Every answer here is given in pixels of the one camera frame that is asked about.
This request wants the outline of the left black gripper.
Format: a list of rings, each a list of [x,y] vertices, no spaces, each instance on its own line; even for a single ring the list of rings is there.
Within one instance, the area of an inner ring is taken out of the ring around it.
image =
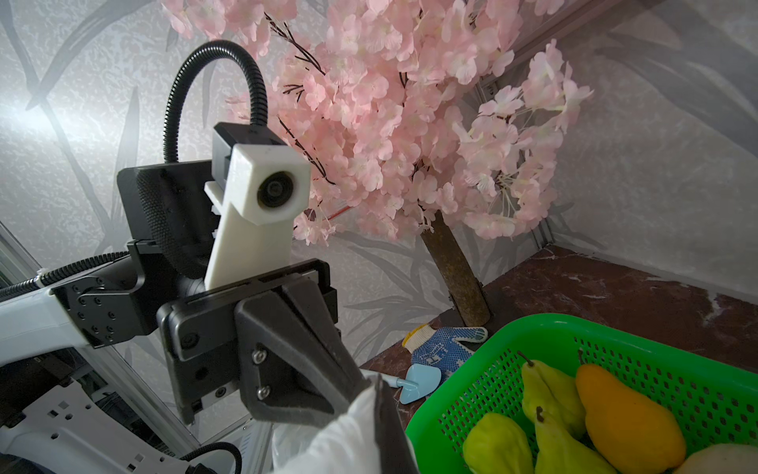
[[[311,259],[163,304],[181,420],[237,391],[263,422],[323,427],[369,387],[341,342],[328,263]]]

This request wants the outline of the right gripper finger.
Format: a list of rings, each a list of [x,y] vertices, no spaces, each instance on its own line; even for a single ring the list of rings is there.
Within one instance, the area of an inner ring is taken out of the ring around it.
[[[392,389],[380,376],[373,379],[376,395],[374,437],[379,452],[380,472],[418,474],[413,446],[403,429]]]

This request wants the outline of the white printed plastic bag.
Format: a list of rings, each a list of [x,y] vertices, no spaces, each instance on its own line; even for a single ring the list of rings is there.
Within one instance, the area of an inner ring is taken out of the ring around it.
[[[345,414],[319,430],[307,448],[274,466],[272,473],[379,473],[375,409],[383,381],[377,375],[368,381],[369,387]]]

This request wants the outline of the orange pear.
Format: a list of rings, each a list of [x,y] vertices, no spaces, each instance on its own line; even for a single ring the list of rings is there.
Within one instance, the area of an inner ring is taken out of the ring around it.
[[[627,387],[578,351],[576,389],[597,451],[621,473],[663,473],[681,466],[685,438],[669,410]]]

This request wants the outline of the green plastic basket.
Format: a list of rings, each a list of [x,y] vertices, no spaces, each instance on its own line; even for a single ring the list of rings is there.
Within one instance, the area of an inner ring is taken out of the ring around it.
[[[538,359],[575,375],[594,363],[669,410],[688,453],[712,444],[757,444],[757,376],[699,355],[561,314],[507,324],[412,416],[407,436],[422,473],[465,473],[462,446],[489,413],[503,414],[538,450],[534,426],[521,408],[521,367]]]

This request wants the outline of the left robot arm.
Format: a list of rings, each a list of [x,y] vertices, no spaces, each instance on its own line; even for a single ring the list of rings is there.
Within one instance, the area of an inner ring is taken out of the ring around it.
[[[178,156],[195,77],[234,61],[248,124],[215,126],[213,158]],[[184,62],[164,122],[164,161],[128,168],[118,188],[132,239],[1,294],[1,449],[57,473],[201,473],[201,453],[144,444],[45,358],[159,333],[181,420],[238,392],[259,421],[323,427],[368,386],[335,325],[326,263],[289,262],[311,167],[268,128],[256,61],[210,41]]]

